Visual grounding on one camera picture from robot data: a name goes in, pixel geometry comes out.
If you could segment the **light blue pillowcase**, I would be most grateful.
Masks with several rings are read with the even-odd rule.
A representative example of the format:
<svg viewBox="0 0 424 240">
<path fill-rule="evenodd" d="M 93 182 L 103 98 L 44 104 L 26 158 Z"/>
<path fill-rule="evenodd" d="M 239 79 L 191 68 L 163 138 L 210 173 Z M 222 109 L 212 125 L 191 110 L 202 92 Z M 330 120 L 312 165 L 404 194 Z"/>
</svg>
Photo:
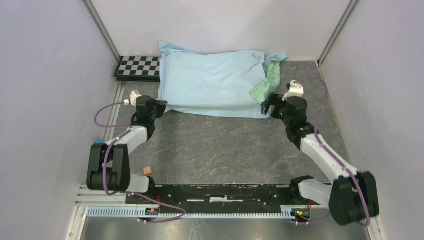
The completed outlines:
<svg viewBox="0 0 424 240">
<path fill-rule="evenodd" d="M 259 50 L 199 54 L 159 43 L 158 99 L 166 111 L 224 118 L 267 119 L 261 104 L 281 85 L 283 53 Z"/>
</svg>

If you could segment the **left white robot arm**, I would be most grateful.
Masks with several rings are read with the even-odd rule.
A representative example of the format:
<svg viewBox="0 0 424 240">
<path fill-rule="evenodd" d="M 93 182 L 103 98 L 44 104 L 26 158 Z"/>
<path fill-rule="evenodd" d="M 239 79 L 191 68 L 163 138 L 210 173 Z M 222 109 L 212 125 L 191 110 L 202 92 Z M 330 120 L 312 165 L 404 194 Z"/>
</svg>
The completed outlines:
<svg viewBox="0 0 424 240">
<path fill-rule="evenodd" d="M 105 191 L 107 195 L 138 192 L 140 200 L 151 204 L 157 198 L 157 190 L 150 186 L 147 176 L 136 176 L 131 172 L 130 154 L 152 138 L 155 121 L 164 115 L 168 103 L 133 92 L 130 99 L 121 101 L 120 105 L 134 106 L 135 113 L 123 133 L 91 146 L 86 185 L 90 190 Z"/>
</svg>

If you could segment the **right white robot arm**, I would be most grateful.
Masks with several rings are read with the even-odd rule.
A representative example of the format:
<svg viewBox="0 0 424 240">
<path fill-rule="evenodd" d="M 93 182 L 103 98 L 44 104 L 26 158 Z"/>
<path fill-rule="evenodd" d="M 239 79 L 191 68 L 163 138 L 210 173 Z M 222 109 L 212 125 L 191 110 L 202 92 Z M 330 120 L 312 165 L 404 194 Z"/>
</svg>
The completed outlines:
<svg viewBox="0 0 424 240">
<path fill-rule="evenodd" d="M 271 93 L 262 103 L 262 113 L 283 122 L 288 140 L 321 169 L 330 184 L 312 176 L 291 180 L 289 199 L 295 204 L 311 200 L 329 210 L 340 226 L 360 223 L 367 227 L 380 214 L 377 183 L 369 171 L 360 172 L 346 162 L 307 120 L 307 101 L 301 96 Z"/>
</svg>

